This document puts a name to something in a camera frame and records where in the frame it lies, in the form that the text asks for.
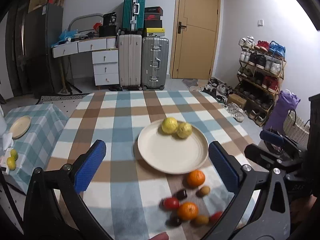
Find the person's left hand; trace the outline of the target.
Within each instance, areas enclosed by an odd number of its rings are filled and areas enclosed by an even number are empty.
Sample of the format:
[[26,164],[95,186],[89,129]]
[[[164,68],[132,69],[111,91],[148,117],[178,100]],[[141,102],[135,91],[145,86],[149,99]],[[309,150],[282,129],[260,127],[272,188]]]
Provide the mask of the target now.
[[149,240],[169,240],[169,236],[166,232],[162,232],[151,237]]

